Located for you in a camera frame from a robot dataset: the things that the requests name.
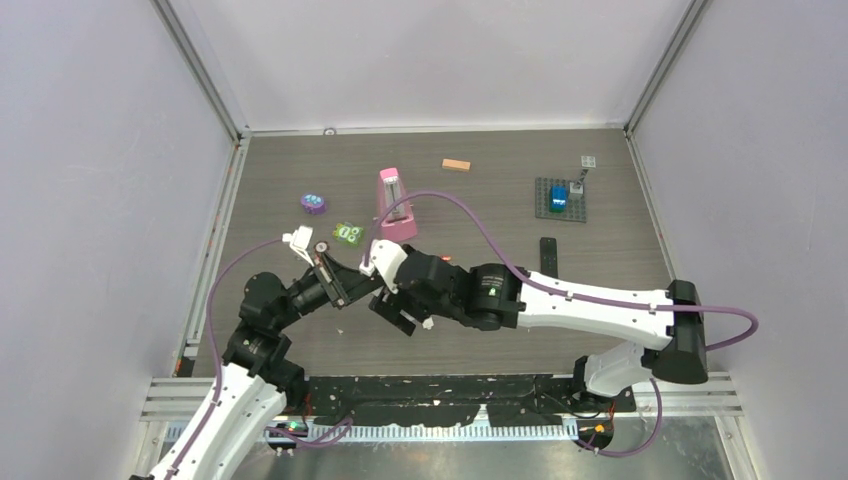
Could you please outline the black bar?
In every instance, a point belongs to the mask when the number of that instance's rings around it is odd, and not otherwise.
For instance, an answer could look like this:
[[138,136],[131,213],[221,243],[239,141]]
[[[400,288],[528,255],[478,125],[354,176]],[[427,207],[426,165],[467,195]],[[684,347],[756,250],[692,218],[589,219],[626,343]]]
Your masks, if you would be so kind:
[[559,274],[557,241],[552,237],[539,240],[540,272],[548,277],[557,278]]

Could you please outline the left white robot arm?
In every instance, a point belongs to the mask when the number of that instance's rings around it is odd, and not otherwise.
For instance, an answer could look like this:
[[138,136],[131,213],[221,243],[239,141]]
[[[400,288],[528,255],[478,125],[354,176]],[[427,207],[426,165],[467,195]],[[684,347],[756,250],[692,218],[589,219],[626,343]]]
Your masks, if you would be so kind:
[[270,272],[245,284],[240,322],[216,378],[150,479],[230,479],[277,415],[298,412],[307,398],[304,369],[287,359],[284,329],[324,305],[344,308],[384,285],[327,253],[290,286]]

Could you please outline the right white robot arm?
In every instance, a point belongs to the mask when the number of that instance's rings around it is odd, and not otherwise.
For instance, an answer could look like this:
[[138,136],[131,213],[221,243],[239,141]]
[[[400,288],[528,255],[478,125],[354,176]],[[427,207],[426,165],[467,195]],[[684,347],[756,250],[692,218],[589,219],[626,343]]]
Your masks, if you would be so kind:
[[628,291],[498,263],[465,271],[388,240],[372,244],[359,270],[383,281],[391,310],[403,320],[430,325],[444,317],[481,331],[551,327],[621,339],[607,352],[576,361],[570,392],[584,410],[650,377],[684,385],[708,379],[703,319],[689,282]]

